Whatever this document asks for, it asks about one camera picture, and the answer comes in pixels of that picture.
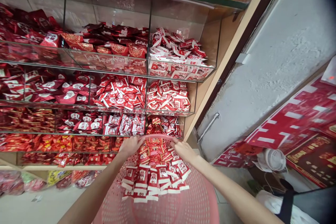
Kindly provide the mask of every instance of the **hand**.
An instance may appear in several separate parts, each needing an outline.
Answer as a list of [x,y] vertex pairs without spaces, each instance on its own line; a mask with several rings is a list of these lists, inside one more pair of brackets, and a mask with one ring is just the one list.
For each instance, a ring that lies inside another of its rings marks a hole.
[[170,142],[170,146],[176,150],[177,154],[185,161],[193,163],[193,161],[198,157],[194,150],[186,142],[180,142],[177,138],[173,138]]
[[136,151],[140,148],[145,138],[142,138],[139,141],[139,136],[131,136],[128,139],[125,139],[120,146],[119,153],[125,155],[126,158],[136,153]]

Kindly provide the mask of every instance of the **white wall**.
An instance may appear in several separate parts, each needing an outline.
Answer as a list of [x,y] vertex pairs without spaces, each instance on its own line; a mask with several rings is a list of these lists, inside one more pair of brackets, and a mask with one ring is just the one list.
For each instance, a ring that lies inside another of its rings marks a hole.
[[247,50],[248,62],[234,70],[201,123],[199,135],[220,113],[202,142],[209,161],[335,54],[336,19],[331,3],[275,0]]

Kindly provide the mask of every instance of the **snack package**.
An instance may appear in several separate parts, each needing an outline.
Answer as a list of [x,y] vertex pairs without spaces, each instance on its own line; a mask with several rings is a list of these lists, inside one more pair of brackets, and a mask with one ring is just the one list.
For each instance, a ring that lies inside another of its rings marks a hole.
[[71,174],[56,183],[56,188],[59,190],[66,189],[71,185]]
[[25,191],[19,171],[0,171],[0,196],[21,195]]
[[75,182],[75,187],[77,188],[85,188],[92,184],[96,177],[95,171],[90,171],[85,177],[80,178]]
[[21,177],[24,183],[24,191],[26,192],[37,192],[46,188],[46,182],[41,179],[34,178],[28,173],[22,173]]
[[57,182],[61,181],[65,177],[69,176],[71,171],[49,171],[48,172],[48,187],[55,185]]

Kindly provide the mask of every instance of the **gray floor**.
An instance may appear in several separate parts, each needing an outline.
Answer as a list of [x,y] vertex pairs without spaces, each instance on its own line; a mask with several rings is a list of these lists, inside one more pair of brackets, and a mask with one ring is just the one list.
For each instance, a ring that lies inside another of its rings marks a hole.
[[[249,190],[246,181],[251,179],[247,170],[220,167],[219,170]],[[75,187],[59,191],[55,188],[20,196],[0,198],[1,223],[10,224],[54,224],[70,208],[83,190]],[[221,223],[242,223],[223,196],[216,192]],[[42,196],[40,202],[32,202],[35,196]]]

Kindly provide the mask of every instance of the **finger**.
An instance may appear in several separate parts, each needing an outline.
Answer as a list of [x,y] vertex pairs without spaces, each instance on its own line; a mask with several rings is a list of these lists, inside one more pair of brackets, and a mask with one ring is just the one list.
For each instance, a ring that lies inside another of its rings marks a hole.
[[178,140],[177,138],[173,138],[173,142],[174,142],[175,144],[177,144],[177,143],[179,142],[179,140]]
[[140,148],[140,146],[144,143],[145,138],[141,138],[138,142],[138,149]]
[[175,149],[175,143],[173,141],[170,142],[170,146]]

